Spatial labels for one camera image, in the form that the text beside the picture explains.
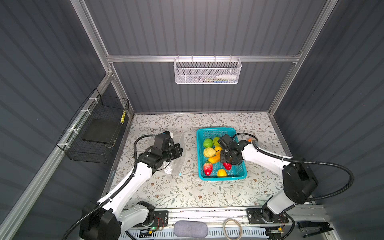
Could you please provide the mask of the orange carrot toy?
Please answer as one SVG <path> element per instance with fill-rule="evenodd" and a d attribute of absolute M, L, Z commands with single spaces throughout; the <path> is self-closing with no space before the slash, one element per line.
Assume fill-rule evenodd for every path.
<path fill-rule="evenodd" d="M 211 158 L 208 158 L 208 162 L 211 163 L 211 164 L 216 164 L 218 163 L 219 161 L 221 160 L 221 156 L 220 154 L 217 154 Z"/>

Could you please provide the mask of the clear zip top bag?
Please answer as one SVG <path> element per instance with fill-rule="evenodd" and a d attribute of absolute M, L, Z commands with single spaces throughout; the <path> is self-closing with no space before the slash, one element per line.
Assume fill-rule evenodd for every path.
<path fill-rule="evenodd" d="M 169 163 L 164 163 L 165 168 L 163 171 L 172 176 L 180 176 L 186 161 L 186 145 L 184 132 L 174 133 L 174 147 L 173 153 L 176 155 L 174 160 Z"/>

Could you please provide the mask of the teal plastic basket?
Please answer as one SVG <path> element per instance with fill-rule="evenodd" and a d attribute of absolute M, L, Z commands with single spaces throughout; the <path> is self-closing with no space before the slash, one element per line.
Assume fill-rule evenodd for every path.
<path fill-rule="evenodd" d="M 207 149 L 207 144 L 204 142 L 208 139 L 217 142 L 218 138 L 229 135 L 235 135 L 236 130 L 233 128 L 205 128 L 199 129 L 196 132 L 197 137 L 197 161 L 199 178 L 206 182 L 215 181 L 237 181 L 247 177 L 245 163 L 240 165 L 230 165 L 221 163 L 220 157 L 222 151 L 213 145 L 216 154 L 212 157 L 207 157 L 204 153 Z"/>

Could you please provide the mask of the yellow lemon toy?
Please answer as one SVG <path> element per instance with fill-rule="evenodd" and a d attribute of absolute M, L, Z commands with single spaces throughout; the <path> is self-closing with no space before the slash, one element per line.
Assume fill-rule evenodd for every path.
<path fill-rule="evenodd" d="M 228 176 L 228 174 L 227 174 L 226 170 L 220 169 L 217 171 L 217 177 L 218 178 L 225 178 L 227 176 Z"/>

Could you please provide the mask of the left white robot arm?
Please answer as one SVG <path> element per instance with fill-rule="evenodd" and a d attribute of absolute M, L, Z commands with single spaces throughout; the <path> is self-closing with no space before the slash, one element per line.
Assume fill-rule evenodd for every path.
<path fill-rule="evenodd" d="M 164 163 L 182 156 L 183 148 L 174 142 L 174 135 L 165 131 L 153 135 L 154 144 L 141 154 L 137 152 L 138 140 L 134 142 L 134 166 L 114 189 L 83 208 L 78 223 L 79 236 L 83 240 L 117 240 L 121 233 L 137 224 L 144 223 L 154 211 L 148 203 L 125 210 L 124 207 L 136 191 L 153 174 L 162 169 Z"/>

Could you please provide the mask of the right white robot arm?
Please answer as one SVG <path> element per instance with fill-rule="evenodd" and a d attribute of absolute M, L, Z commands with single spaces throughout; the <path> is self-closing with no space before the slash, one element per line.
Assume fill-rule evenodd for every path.
<path fill-rule="evenodd" d="M 278 155 L 262 149 L 255 136 L 252 141 L 236 141 L 235 136 L 224 135 L 218 143 L 223 149 L 220 161 L 233 166 L 244 161 L 252 162 L 276 174 L 283 183 L 283 188 L 273 194 L 262 206 L 259 215 L 264 222 L 273 223 L 279 215 L 289 208 L 309 201 L 318 180 L 309 163 L 304 160 L 294 160 L 291 157 Z"/>

